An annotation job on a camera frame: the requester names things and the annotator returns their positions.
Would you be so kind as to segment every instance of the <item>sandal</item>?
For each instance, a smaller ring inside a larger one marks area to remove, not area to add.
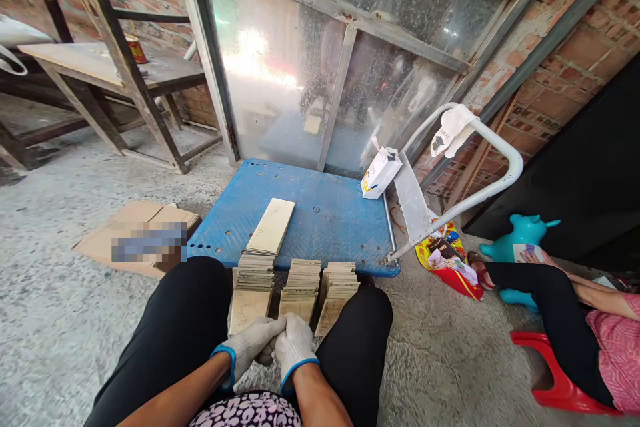
[[[469,260],[469,265],[471,266],[471,268],[473,268],[475,270],[475,273],[478,275],[478,282],[480,283],[482,288],[485,290],[493,290],[495,288],[495,284],[486,280],[489,273],[487,272],[487,268],[484,266],[485,261],[482,260],[482,257],[478,255],[477,252],[471,250],[467,254],[467,259]],[[481,264],[483,267],[481,269],[476,269],[473,264]]]

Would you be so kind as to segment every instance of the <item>white box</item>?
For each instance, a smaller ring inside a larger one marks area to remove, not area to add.
[[[377,199],[385,191],[391,180],[402,167],[398,158],[398,151],[390,147],[382,147],[378,150],[367,173],[362,177],[360,188],[362,198]]]

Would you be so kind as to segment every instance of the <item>hand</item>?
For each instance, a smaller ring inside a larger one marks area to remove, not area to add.
[[[318,362],[318,357],[311,350],[313,334],[302,317],[289,312],[284,318],[287,327],[275,341],[275,357],[280,362],[282,383],[280,390],[291,389],[290,379],[293,371],[308,362]]]
[[[261,363],[265,364],[266,357],[271,357],[273,351],[273,345],[269,343],[285,329],[286,325],[287,321],[283,318],[274,320],[258,317],[249,327],[218,345],[212,355],[227,352],[231,356],[231,375],[222,384],[222,389],[230,390],[258,355]]]
[[[547,264],[547,265],[559,268],[560,270],[565,272],[565,274],[567,274],[567,272],[561,266],[556,264],[551,259],[551,257],[549,257],[549,254],[544,250],[542,251],[542,256],[544,257],[544,260],[540,260],[533,252],[527,252],[526,250],[520,252],[520,256],[523,258],[524,262],[522,260],[516,260],[516,262],[518,262],[519,264],[524,264],[525,262],[527,264]]]

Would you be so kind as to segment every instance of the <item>teal bouncy toy horse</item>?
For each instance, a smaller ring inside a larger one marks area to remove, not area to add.
[[[514,213],[509,217],[513,224],[513,231],[503,235],[491,245],[480,244],[480,252],[491,257],[494,262],[515,262],[513,244],[529,244],[539,246],[548,227],[556,226],[559,220],[544,222],[540,216],[522,216]],[[500,289],[500,298],[506,304],[522,304],[534,314],[538,313],[538,306],[531,294],[514,289]]]

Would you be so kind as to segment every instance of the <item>pink shirt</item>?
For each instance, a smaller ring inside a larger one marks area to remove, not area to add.
[[[640,295],[625,294],[640,316]],[[601,310],[587,314],[587,323],[600,344],[600,375],[616,409],[640,415],[640,322]]]

